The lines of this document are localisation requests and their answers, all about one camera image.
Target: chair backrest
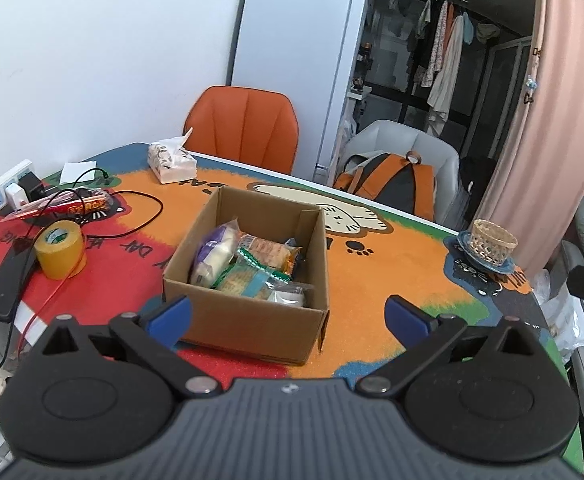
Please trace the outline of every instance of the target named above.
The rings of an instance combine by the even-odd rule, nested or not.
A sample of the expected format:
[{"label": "chair backrest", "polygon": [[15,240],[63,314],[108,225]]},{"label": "chair backrest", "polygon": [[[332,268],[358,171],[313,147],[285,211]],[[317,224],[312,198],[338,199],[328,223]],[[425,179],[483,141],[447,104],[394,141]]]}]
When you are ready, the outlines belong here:
[{"label": "chair backrest", "polygon": [[459,156],[453,147],[437,137],[405,124],[374,121],[345,145],[337,173],[357,153],[383,151],[405,156],[411,150],[419,152],[423,164],[434,168],[437,180],[434,220],[443,224],[459,189]]},{"label": "chair backrest", "polygon": [[283,94],[236,86],[205,90],[185,120],[194,128],[185,147],[290,174],[298,144],[298,122]]}]

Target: orange garment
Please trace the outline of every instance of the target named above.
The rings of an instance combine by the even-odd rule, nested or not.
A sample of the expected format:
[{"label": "orange garment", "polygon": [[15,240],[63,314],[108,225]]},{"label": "orange garment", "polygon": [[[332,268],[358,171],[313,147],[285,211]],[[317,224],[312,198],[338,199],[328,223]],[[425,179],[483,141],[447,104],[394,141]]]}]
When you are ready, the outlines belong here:
[{"label": "orange garment", "polygon": [[266,170],[290,174],[298,122],[283,94],[238,86],[205,90],[185,120],[185,147]]},{"label": "orange garment", "polygon": [[447,53],[447,44],[450,41],[450,36],[452,35],[452,25],[454,24],[454,6],[449,4],[447,6],[447,26],[445,27],[445,39],[443,40],[443,61],[445,60],[445,54]]}]

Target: wicker basket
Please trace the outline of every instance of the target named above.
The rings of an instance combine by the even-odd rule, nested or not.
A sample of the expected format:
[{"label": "wicker basket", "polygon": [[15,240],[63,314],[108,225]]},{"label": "wicker basket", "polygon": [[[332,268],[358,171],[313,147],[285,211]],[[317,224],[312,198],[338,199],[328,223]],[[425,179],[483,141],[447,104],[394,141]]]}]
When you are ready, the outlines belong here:
[{"label": "wicker basket", "polygon": [[470,247],[476,256],[492,265],[502,265],[517,245],[516,237],[500,225],[487,220],[475,220],[472,224]]}]

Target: blue plate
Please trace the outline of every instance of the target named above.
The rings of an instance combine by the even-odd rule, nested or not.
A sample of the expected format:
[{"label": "blue plate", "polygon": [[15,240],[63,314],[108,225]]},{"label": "blue plate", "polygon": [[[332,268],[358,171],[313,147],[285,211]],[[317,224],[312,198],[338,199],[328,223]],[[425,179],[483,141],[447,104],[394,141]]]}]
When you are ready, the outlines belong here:
[{"label": "blue plate", "polygon": [[516,266],[511,256],[508,256],[499,266],[490,264],[489,262],[486,262],[481,257],[479,257],[470,246],[470,239],[472,238],[472,234],[469,231],[461,231],[456,238],[462,250],[465,251],[465,254],[467,254],[467,257],[472,261],[472,263],[478,265],[480,268],[489,270],[490,272],[495,272],[497,274],[513,274],[516,270]]}]

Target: tape roll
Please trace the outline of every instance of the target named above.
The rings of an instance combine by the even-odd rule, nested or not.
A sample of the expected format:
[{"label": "tape roll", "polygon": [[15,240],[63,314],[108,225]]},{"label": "tape roll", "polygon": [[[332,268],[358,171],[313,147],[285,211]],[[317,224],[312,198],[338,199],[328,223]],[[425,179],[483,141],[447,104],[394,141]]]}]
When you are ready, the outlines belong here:
[{"label": "tape roll", "polygon": [[83,246],[81,228],[72,221],[59,220],[37,238],[34,250],[43,273],[51,280],[62,280],[74,266],[76,268],[70,276],[78,274],[85,267]]}]

